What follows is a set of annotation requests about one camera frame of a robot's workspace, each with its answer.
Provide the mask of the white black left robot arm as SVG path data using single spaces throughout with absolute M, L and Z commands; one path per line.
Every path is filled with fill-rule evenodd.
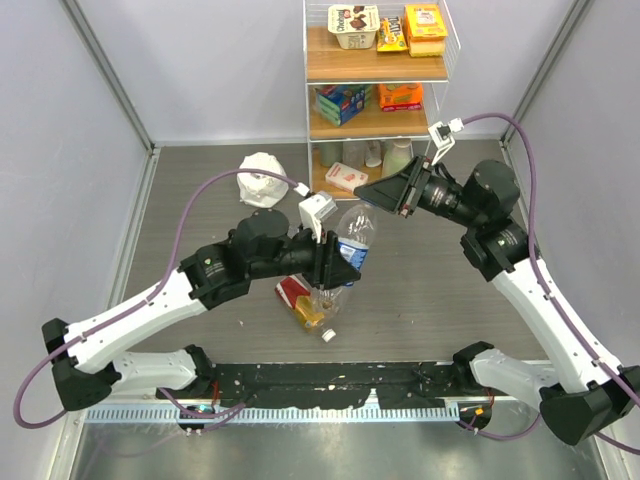
M 290 236 L 287 217 L 260 209 L 228 237 L 199 248 L 168 278 L 87 320 L 45 323 L 52 374 L 67 411 L 92 407 L 113 393 L 167 390 L 179 399 L 202 398 L 215 371 L 203 349 L 134 353 L 132 347 L 184 319 L 248 294 L 252 281 L 299 274 L 314 287 L 335 288 L 360 279 L 342 255 L 333 231 L 302 229 Z

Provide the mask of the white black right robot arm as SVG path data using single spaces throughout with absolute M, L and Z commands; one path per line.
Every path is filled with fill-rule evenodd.
M 463 254 L 520 314 L 551 362 L 519 361 L 479 341 L 454 357 L 451 380 L 465 395 L 495 389 L 535 409 L 562 442 L 576 445 L 625 417 L 639 394 L 639 369 L 625 367 L 586 328 L 552 280 L 528 232 L 512 216 L 520 198 L 513 170 L 479 162 L 464 184 L 422 156 L 355 195 L 408 217 L 423 209 L 465 227 Z

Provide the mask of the clear Pepsi bottle blue label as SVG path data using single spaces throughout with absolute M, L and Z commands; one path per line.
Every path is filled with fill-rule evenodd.
M 372 205 L 360 202 L 347 210 L 337 224 L 339 249 L 342 257 L 356 270 L 361 271 L 377 232 L 377 214 Z M 314 289 L 313 308 L 328 320 L 344 308 L 355 283 L 331 290 Z

